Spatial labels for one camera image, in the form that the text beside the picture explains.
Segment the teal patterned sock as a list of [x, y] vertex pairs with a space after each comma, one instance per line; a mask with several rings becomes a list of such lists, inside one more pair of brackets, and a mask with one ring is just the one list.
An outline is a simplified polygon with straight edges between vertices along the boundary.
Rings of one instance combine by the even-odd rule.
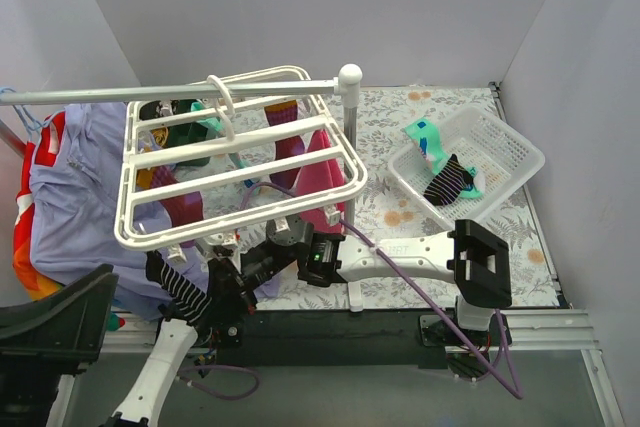
[[[434, 178], [452, 155], [444, 150], [438, 127], [426, 118], [421, 118], [406, 126], [403, 132], [413, 142]], [[462, 192], [458, 199], [477, 199], [482, 197], [486, 191], [484, 173], [476, 167], [464, 168], [473, 176], [474, 187], [468, 192]]]

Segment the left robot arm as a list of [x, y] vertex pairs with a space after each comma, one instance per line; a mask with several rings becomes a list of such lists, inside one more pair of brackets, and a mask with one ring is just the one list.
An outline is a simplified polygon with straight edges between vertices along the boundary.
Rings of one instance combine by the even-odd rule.
[[[1, 310], [1, 423], [44, 426], [64, 375], [97, 361], [118, 277], [102, 264], [56, 293]], [[154, 426], [191, 346], [205, 345], [211, 320], [191, 312], [162, 324], [156, 343], [109, 426]]]

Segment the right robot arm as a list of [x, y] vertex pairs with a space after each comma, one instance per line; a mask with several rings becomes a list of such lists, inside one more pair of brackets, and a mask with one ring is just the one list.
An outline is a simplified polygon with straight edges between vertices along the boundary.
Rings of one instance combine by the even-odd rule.
[[210, 303], [200, 323], [218, 329], [254, 313], [256, 289], [291, 264], [299, 280], [319, 288], [402, 276], [453, 284], [453, 334], [469, 345], [486, 336], [494, 310], [512, 304], [509, 247], [473, 220], [431, 236], [374, 241], [355, 228], [318, 232], [292, 215], [268, 221], [264, 241], [242, 254], [239, 268], [223, 258], [210, 261]]

